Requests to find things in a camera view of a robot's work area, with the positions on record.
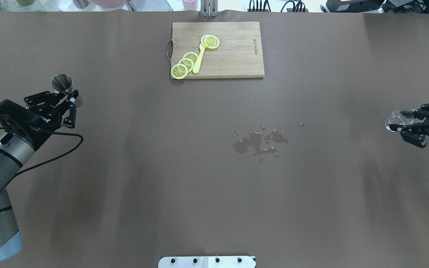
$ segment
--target metal stand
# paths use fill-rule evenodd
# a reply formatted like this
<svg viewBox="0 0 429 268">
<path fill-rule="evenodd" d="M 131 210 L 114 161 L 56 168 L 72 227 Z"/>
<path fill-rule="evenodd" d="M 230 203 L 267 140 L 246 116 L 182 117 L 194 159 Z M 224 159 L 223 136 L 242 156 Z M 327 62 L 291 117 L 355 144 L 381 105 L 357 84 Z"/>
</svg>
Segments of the metal stand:
<svg viewBox="0 0 429 268">
<path fill-rule="evenodd" d="M 201 17 L 218 17 L 218 0 L 201 0 Z"/>
</svg>

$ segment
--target water spill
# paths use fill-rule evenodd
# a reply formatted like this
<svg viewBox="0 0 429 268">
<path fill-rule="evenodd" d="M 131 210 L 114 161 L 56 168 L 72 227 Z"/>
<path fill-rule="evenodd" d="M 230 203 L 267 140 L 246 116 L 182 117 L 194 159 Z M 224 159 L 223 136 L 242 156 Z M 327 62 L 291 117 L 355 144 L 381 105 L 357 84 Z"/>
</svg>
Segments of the water spill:
<svg viewBox="0 0 429 268">
<path fill-rule="evenodd" d="M 274 129 L 270 134 L 266 135 L 264 137 L 264 141 L 266 142 L 266 144 L 269 144 L 269 142 L 271 142 L 271 141 L 273 141 L 277 144 L 279 144 L 279 143 L 288 144 L 289 143 L 289 141 L 284 138 L 282 133 L 279 133 L 276 129 Z"/>
<path fill-rule="evenodd" d="M 249 136 L 235 142 L 233 144 L 233 148 L 237 153 L 245 154 L 249 150 L 249 147 L 252 146 L 255 150 L 252 153 L 253 156 L 261 156 L 263 154 L 273 154 L 274 157 L 277 157 L 278 155 L 277 155 L 276 148 L 274 146 L 269 146 L 264 148 L 262 146 L 263 140 L 266 144 L 269 144 L 271 142 L 278 143 L 278 144 L 279 143 L 288 144 L 289 141 L 283 136 L 283 134 L 284 132 L 280 133 L 277 130 L 273 130 L 271 133 L 264 136 L 264 134 L 261 132 L 253 131 L 252 133 L 249 134 Z"/>
</svg>

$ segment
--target black cable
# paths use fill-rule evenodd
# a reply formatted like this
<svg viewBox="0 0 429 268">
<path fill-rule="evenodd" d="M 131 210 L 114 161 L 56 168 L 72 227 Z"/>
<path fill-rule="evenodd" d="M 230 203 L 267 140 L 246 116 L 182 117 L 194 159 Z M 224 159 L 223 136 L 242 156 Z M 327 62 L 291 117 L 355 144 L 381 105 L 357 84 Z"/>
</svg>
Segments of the black cable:
<svg viewBox="0 0 429 268">
<path fill-rule="evenodd" d="M 284 5 L 281 8 L 281 12 L 284 10 L 284 7 L 286 7 L 287 3 L 291 2 L 292 3 L 292 9 L 294 9 L 294 7 L 296 6 L 296 3 L 294 3 L 293 0 L 289 0 L 286 3 L 284 3 Z"/>
<path fill-rule="evenodd" d="M 299 12 L 299 7 L 301 6 L 302 2 L 301 0 L 299 0 L 298 4 L 295 7 L 295 10 L 293 10 L 292 12 Z"/>
<path fill-rule="evenodd" d="M 56 157 L 54 157 L 54 158 L 51 158 L 51 159 L 49 159 L 49 160 L 47 160 L 47 161 L 44 161 L 44 162 L 42 162 L 42 163 L 38 163 L 37 165 L 34 165 L 34 166 L 31 166 L 31 167 L 29 167 L 29 168 L 26 168 L 26 169 L 24 169 L 23 171 L 19 171 L 19 172 L 17 172 L 15 175 L 14 175 L 14 177 L 13 178 L 11 178 L 8 182 L 7 182 L 7 184 L 3 187 L 3 189 L 16 177 L 16 176 L 18 176 L 18 175 L 21 175 L 22 173 L 24 173 L 24 172 L 26 172 L 26 171 L 29 171 L 29 170 L 31 170 L 31 169 L 34 169 L 34 168 L 38 168 L 38 167 L 40 167 L 40 166 L 42 166 L 42 165 L 45 165 L 45 164 L 47 164 L 47 163 L 51 163 L 52 161 L 56 161 L 57 159 L 60 159 L 60 158 L 63 158 L 64 156 L 66 156 L 67 154 L 70 154 L 70 153 L 72 153 L 73 151 L 75 151 L 81 144 L 82 144 L 82 142 L 84 141 L 84 137 L 82 137 L 82 135 L 80 135 L 80 134 L 77 134 L 77 133 L 66 133 L 66 132 L 52 132 L 52 131 L 46 131 L 46 130 L 43 130 L 43 129 L 37 129 L 37 128 L 33 128 L 34 130 L 36 130 L 37 132 L 42 132 L 42 133 L 46 133 L 46 134 L 51 134 L 51 135 L 61 135 L 61 136 L 76 136 L 76 137 L 79 137 L 79 139 L 80 139 L 80 141 L 79 141 L 79 143 L 76 145 L 76 146 L 74 146 L 72 149 L 70 149 L 69 151 L 66 151 L 65 153 L 63 153 L 63 154 L 61 154 L 60 156 L 56 156 Z"/>
<path fill-rule="evenodd" d="M 423 7 L 420 5 L 420 3 L 413 2 L 413 10 L 415 10 L 415 13 L 422 13 Z"/>
<path fill-rule="evenodd" d="M 66 156 L 67 154 L 70 154 L 70 153 L 72 153 L 73 151 L 75 151 L 81 144 L 82 144 L 82 142 L 84 141 L 84 137 L 82 137 L 82 135 L 80 135 L 80 134 L 77 134 L 77 133 L 66 133 L 66 132 L 52 132 L 52 131 L 46 131 L 46 130 L 43 130 L 43 129 L 39 129 L 39 128 L 32 128 L 33 130 L 35 130 L 35 131 L 37 131 L 37 132 L 42 132 L 42 133 L 46 133 L 46 134 L 51 134 L 51 135 L 62 135 L 62 136 L 76 136 L 76 137 L 79 137 L 80 138 L 80 141 L 79 141 L 79 143 L 76 145 L 76 146 L 74 146 L 72 149 L 70 149 L 69 151 L 66 151 L 65 153 L 63 153 L 63 154 L 61 154 L 60 156 L 56 156 L 56 157 L 54 157 L 54 158 L 51 158 L 51 159 L 49 159 L 49 160 L 47 160 L 47 161 L 44 161 L 44 162 L 42 162 L 42 163 L 38 163 L 37 165 L 34 165 L 34 166 L 31 166 L 31 167 L 29 167 L 29 168 L 26 168 L 26 169 L 24 169 L 24 170 L 22 170 L 22 171 L 19 171 L 19 172 L 17 172 L 5 185 L 4 185 L 4 187 L 2 187 L 2 189 L 0 190 L 0 195 L 1 195 L 1 193 L 3 192 L 3 190 L 5 190 L 5 188 L 7 187 L 7 185 L 15 178 L 15 177 L 17 177 L 18 175 L 21 175 L 22 173 L 24 173 L 24 172 L 27 172 L 27 171 L 29 171 L 29 170 L 31 170 L 31 169 L 34 169 L 34 168 L 38 168 L 38 167 L 40 167 L 40 166 L 42 166 L 42 165 L 45 165 L 45 164 L 47 164 L 47 163 L 51 163 L 52 161 L 55 161 L 55 160 L 58 160 L 58 159 L 60 159 L 60 158 L 62 158 L 62 157 L 64 157 L 64 156 Z"/>
<path fill-rule="evenodd" d="M 263 12 L 266 12 L 266 5 L 267 5 L 269 12 L 271 12 L 271 6 L 269 5 L 269 0 L 264 1 Z"/>
<path fill-rule="evenodd" d="M 10 127 L 5 127 L 5 125 L 7 125 L 7 124 L 5 124 L 2 119 L 0 119 L 0 122 L 1 122 L 1 126 L 2 126 L 2 127 L 0 127 L 0 129 L 4 129 L 4 130 L 10 130 L 11 129 Z"/>
</svg>

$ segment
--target cutting board handle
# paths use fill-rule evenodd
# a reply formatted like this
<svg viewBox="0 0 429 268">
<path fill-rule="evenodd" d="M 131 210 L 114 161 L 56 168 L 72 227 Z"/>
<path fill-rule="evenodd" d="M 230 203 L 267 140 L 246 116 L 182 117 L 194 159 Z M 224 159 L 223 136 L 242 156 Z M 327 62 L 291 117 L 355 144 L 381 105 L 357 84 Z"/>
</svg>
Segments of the cutting board handle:
<svg viewBox="0 0 429 268">
<path fill-rule="evenodd" d="M 172 44 L 172 52 L 171 53 L 169 53 L 170 43 Z M 166 44 L 166 57 L 168 58 L 170 63 L 172 63 L 172 56 L 173 56 L 173 37 L 170 37 L 168 44 Z"/>
</svg>

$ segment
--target metal bracket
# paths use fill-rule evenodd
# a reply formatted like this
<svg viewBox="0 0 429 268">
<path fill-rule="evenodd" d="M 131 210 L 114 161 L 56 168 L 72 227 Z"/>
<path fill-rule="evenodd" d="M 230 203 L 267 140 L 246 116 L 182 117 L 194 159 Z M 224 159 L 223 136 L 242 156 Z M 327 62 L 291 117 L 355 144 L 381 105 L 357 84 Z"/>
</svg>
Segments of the metal bracket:
<svg viewBox="0 0 429 268">
<path fill-rule="evenodd" d="M 201 0 L 201 17 L 218 17 L 218 0 Z"/>
<path fill-rule="evenodd" d="M 255 256 L 163 257 L 158 268 L 256 268 Z"/>
</svg>

